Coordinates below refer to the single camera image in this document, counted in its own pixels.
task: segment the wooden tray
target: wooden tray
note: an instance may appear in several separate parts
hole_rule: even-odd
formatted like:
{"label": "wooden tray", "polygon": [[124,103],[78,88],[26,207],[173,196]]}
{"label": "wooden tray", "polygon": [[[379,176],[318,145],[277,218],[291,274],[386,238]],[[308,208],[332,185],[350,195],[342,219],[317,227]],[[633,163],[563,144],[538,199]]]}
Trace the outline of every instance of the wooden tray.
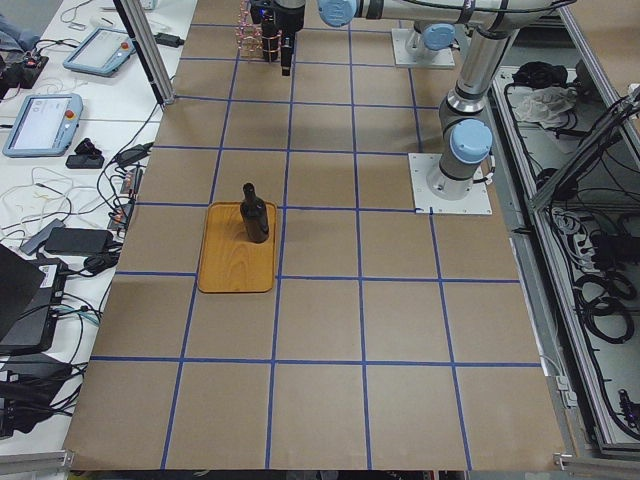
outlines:
{"label": "wooden tray", "polygon": [[249,240],[239,202],[209,206],[200,252],[198,289],[203,293],[262,293],[273,288],[276,256],[276,217],[273,203],[265,202],[269,238]]}

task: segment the white mounting plate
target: white mounting plate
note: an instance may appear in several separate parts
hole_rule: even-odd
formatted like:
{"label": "white mounting plate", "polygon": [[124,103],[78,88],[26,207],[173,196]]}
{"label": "white mounting plate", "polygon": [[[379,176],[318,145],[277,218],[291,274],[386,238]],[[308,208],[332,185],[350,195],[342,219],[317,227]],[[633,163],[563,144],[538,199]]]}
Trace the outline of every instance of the white mounting plate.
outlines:
{"label": "white mounting plate", "polygon": [[397,67],[417,67],[417,68],[433,68],[439,70],[451,70],[455,68],[456,62],[453,59],[453,53],[450,48],[440,50],[433,57],[414,58],[407,52],[405,44],[411,30],[407,28],[392,28],[391,37],[393,39],[393,53],[396,58]]}
{"label": "white mounting plate", "polygon": [[[416,213],[453,215],[491,215],[491,203],[484,183],[474,183],[469,194],[461,200],[445,200],[434,194],[427,185],[427,173],[440,161],[440,154],[410,153],[411,185]],[[480,168],[473,178],[483,177]]]}

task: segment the blue tablet device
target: blue tablet device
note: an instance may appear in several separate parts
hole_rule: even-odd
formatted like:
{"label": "blue tablet device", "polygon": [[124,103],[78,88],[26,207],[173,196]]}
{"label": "blue tablet device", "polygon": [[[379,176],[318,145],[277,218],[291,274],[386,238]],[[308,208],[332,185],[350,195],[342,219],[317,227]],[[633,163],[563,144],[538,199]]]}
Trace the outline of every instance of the blue tablet device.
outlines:
{"label": "blue tablet device", "polygon": [[110,77],[134,51],[127,32],[100,27],[85,38],[62,65],[74,72]]}
{"label": "blue tablet device", "polygon": [[78,128],[82,98],[75,93],[29,95],[2,149],[7,157],[59,157]]}

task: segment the dark brown bottle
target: dark brown bottle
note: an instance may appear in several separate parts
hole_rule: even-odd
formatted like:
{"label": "dark brown bottle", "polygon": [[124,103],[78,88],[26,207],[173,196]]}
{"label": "dark brown bottle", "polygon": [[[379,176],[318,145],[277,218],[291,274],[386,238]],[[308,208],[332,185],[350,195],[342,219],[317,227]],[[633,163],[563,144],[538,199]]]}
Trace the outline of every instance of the dark brown bottle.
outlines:
{"label": "dark brown bottle", "polygon": [[253,184],[245,183],[242,190],[244,191],[244,200],[240,204],[240,214],[244,221],[244,228],[249,240],[254,243],[262,243],[269,238],[267,206],[261,198],[256,196]]}

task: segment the blue joint cap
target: blue joint cap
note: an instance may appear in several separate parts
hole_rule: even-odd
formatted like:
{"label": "blue joint cap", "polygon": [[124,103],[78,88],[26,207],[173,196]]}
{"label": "blue joint cap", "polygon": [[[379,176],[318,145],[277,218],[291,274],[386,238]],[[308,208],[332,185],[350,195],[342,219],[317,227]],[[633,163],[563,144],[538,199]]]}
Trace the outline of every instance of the blue joint cap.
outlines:
{"label": "blue joint cap", "polygon": [[422,42],[429,50],[444,50],[456,39],[456,29],[448,23],[436,23],[422,32]]}
{"label": "blue joint cap", "polygon": [[493,134],[480,120],[463,120],[453,127],[451,133],[451,151],[458,160],[467,165],[482,162],[493,143]]}
{"label": "blue joint cap", "polygon": [[356,16],[356,0],[318,0],[320,18],[330,27],[342,27]]}

